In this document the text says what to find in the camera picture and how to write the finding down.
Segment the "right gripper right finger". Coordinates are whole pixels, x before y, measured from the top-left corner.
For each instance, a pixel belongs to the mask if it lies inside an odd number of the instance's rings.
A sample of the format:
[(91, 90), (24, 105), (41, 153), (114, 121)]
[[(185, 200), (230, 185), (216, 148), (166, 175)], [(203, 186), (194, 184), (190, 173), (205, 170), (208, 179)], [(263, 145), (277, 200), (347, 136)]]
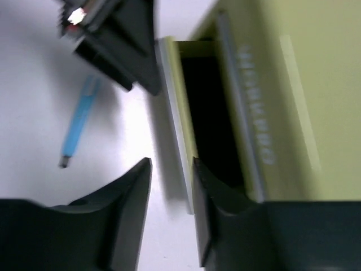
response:
[(193, 161), (199, 264), (205, 270), (359, 270), (357, 201), (256, 203)]

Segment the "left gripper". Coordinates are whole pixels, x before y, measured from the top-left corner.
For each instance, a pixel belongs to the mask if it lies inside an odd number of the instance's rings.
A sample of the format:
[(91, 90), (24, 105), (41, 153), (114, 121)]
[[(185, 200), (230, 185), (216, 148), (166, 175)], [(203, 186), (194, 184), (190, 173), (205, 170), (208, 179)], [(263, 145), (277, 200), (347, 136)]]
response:
[(75, 54), (130, 91), (161, 90), (153, 27), (154, 2), (59, 1), (61, 37), (82, 37)]

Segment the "green metal drawer box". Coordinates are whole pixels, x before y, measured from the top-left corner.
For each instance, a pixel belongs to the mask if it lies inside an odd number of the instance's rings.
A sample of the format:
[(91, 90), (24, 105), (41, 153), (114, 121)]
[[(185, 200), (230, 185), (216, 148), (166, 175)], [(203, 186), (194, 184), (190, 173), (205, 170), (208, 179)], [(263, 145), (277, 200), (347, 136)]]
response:
[(158, 44), (180, 178), (265, 200), (360, 199), (360, 2), (217, 1)]

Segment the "blue utility knife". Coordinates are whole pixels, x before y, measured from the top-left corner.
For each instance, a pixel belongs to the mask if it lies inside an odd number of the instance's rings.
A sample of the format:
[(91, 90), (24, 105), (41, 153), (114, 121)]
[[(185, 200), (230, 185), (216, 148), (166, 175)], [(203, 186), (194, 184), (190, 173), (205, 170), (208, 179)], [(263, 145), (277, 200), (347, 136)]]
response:
[(82, 131), (100, 87), (101, 79), (99, 77), (88, 76), (86, 78), (61, 148), (59, 161), (61, 169), (69, 165), (71, 157), (76, 152)]

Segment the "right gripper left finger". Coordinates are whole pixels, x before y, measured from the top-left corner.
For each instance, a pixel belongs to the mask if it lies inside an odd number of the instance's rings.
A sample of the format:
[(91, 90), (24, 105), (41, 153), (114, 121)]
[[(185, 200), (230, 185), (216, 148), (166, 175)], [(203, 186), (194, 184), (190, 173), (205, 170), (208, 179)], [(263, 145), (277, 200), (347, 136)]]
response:
[(1, 200), (2, 270), (136, 270), (151, 186), (144, 158), (67, 205)]

